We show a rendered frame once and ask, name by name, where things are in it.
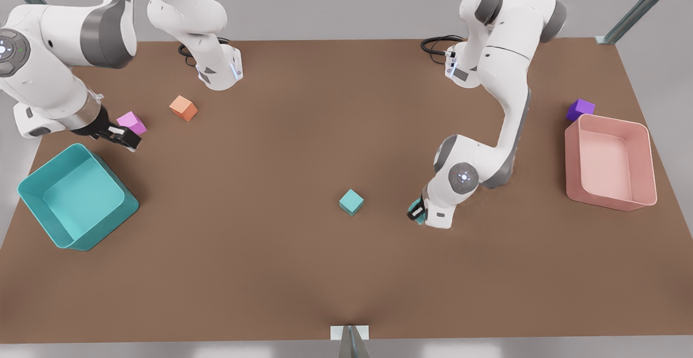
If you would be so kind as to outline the pink cube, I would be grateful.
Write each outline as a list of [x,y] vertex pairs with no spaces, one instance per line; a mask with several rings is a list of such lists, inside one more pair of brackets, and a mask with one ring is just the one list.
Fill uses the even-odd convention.
[[132,111],[120,116],[117,121],[119,126],[124,126],[138,135],[147,131],[143,121],[141,121],[141,119],[139,119],[139,117],[136,116],[136,114],[134,114]]

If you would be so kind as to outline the teal square bin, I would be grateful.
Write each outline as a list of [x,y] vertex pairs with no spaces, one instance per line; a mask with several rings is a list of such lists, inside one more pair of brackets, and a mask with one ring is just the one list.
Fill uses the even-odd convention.
[[40,166],[17,192],[59,249],[90,250],[139,209],[114,171],[83,144]]

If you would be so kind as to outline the orange cube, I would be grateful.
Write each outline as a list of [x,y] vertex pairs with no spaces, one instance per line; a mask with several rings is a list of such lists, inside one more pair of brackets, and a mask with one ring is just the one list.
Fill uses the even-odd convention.
[[195,104],[181,95],[178,95],[171,102],[169,108],[176,114],[176,116],[188,122],[191,121],[191,119],[193,119],[193,117],[198,113],[198,109]]

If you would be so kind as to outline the purple cube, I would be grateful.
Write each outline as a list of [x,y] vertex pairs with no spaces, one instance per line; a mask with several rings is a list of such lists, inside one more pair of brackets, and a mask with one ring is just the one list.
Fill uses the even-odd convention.
[[596,105],[584,99],[576,99],[568,108],[565,118],[570,121],[576,121],[584,114],[593,114]]

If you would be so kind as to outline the pink square bin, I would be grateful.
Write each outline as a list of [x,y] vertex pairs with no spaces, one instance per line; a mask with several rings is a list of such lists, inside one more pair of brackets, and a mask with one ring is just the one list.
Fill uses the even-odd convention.
[[649,130],[638,122],[584,114],[565,129],[569,199],[621,211],[658,200]]

